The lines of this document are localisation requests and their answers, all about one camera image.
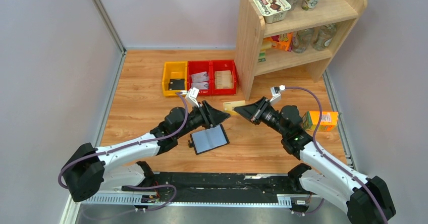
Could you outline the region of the black leather card holder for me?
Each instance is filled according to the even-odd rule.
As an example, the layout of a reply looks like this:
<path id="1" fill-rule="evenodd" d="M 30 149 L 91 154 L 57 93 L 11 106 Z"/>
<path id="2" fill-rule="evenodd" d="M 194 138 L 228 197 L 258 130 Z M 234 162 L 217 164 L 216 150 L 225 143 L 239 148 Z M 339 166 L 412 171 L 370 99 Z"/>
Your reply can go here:
<path id="1" fill-rule="evenodd" d="M 196 155 L 228 145 L 230 140 L 222 124 L 190 134 L 189 148 L 193 148 Z"/>

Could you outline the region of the gold striped credit card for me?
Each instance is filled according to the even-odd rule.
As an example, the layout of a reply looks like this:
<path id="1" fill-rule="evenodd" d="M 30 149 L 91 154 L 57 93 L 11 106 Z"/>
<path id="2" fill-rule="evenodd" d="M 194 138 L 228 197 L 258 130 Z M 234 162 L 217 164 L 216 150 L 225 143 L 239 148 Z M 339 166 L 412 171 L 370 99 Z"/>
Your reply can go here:
<path id="1" fill-rule="evenodd" d="M 232 89 L 234 80 L 230 70 L 215 71 L 215 87 L 216 89 Z"/>

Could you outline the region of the white striped credit card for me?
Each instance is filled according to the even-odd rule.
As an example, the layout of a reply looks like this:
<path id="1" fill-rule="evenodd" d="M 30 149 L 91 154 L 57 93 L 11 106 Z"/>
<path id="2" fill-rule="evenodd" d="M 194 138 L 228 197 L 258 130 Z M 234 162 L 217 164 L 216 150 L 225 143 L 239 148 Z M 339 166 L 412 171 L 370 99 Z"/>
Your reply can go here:
<path id="1" fill-rule="evenodd" d="M 200 83 L 209 81 L 209 74 L 207 71 L 191 74 L 192 83 Z"/>

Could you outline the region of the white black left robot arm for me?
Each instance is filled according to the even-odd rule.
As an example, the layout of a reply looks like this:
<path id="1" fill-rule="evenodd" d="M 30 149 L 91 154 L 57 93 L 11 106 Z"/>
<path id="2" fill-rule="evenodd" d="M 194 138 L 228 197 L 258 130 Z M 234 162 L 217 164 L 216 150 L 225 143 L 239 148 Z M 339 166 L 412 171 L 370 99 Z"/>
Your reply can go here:
<path id="1" fill-rule="evenodd" d="M 142 191 L 154 185 L 153 175 L 143 168 L 123 171 L 124 164 L 157 156 L 178 145 L 179 138 L 203 127 L 211 130 L 230 118 L 230 114 L 202 101 L 189 111 L 185 105 L 174 107 L 155 128 L 135 139 L 107 147 L 80 145 L 62 167 L 58 183 L 67 189 L 75 202 L 82 202 L 102 189 L 137 186 Z"/>

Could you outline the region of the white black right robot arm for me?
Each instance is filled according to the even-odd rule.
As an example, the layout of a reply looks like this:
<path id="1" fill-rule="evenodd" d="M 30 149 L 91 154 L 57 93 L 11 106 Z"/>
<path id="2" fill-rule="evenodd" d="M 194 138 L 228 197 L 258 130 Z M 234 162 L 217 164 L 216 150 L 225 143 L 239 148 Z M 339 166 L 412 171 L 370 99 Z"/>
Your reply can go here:
<path id="1" fill-rule="evenodd" d="M 288 172 L 292 192 L 304 190 L 320 196 L 341 209 L 351 223 L 386 223 L 395 216 L 386 182 L 359 173 L 327 152 L 302 128 L 297 106 L 275 110 L 263 97 L 234 111 L 255 125 L 264 123 L 281 134 L 285 151 L 302 161 Z"/>

